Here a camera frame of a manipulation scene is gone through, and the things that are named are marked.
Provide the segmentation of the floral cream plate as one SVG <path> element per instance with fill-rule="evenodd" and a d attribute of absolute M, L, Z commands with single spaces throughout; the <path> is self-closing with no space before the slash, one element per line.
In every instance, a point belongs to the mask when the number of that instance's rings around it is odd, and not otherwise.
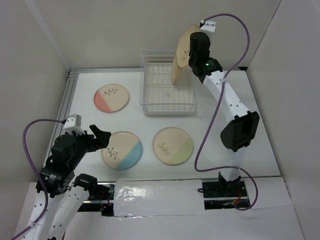
<path fill-rule="evenodd" d="M 172 67 L 171 67 L 171 83 L 174 84 L 180 75 L 180 67 L 178 65 L 177 61 L 177 54 L 174 54 L 173 61 L 172 61 Z"/>
<path fill-rule="evenodd" d="M 189 65 L 190 36 L 199 31 L 198 25 L 191 25 L 181 35 L 175 53 L 177 64 L 180 68 L 185 68 Z"/>

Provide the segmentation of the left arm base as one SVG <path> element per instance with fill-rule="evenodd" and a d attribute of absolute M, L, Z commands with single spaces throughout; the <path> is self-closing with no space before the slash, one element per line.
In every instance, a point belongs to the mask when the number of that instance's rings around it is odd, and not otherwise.
<path fill-rule="evenodd" d="M 78 212 L 99 213 L 103 217 L 113 217 L 115 185 L 115 182 L 98 182 L 93 195 L 82 203 Z"/>

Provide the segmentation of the green and cream plate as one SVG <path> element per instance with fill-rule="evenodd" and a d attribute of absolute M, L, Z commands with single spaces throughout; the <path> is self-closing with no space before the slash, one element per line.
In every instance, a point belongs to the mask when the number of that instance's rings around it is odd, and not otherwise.
<path fill-rule="evenodd" d="M 156 133 L 152 141 L 155 157 L 170 166 L 184 164 L 192 155 L 194 142 L 190 135 L 178 127 L 166 127 Z"/>

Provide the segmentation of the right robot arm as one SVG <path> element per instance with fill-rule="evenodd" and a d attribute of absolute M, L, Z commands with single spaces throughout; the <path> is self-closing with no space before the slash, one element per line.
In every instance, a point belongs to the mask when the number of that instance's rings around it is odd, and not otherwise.
<path fill-rule="evenodd" d="M 189 66 L 199 81 L 217 100 L 217 110 L 225 116 L 227 125 L 220 133 L 223 146 L 229 150 L 226 166 L 218 175 L 218 190 L 230 196 L 240 185 L 244 153 L 255 138 L 260 116 L 251 112 L 227 82 L 227 74 L 219 62 L 210 57 L 210 38 L 204 32 L 190 35 Z"/>

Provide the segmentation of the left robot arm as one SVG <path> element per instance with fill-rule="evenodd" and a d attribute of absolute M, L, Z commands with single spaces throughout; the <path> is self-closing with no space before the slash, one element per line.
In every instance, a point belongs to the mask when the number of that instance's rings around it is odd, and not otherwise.
<path fill-rule="evenodd" d="M 59 136 L 51 148 L 51 155 L 40 171 L 36 185 L 30 230 L 24 240 L 61 240 L 76 212 L 85 200 L 99 193 L 96 177 L 74 170 L 87 153 L 105 149 L 111 133 L 90 125 L 91 134 L 80 127 L 71 127 Z"/>

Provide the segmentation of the blue and cream plate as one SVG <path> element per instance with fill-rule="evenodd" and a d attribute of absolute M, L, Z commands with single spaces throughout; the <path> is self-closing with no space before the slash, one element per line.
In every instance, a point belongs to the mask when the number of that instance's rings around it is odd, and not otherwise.
<path fill-rule="evenodd" d="M 111 135 L 107 148 L 101 150 L 101 157 L 109 168 L 127 170 L 138 163 L 142 153 L 142 142 L 135 134 L 118 131 Z"/>

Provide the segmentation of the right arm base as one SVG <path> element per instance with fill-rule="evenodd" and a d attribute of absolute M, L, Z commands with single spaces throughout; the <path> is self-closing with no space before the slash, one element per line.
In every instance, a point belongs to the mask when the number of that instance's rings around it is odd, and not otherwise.
<path fill-rule="evenodd" d="M 197 191 L 203 195 L 206 210 L 234 209 L 235 203 L 240 209 L 251 205 L 244 181 L 237 188 L 228 191 L 222 191 L 217 181 L 204 181 Z"/>

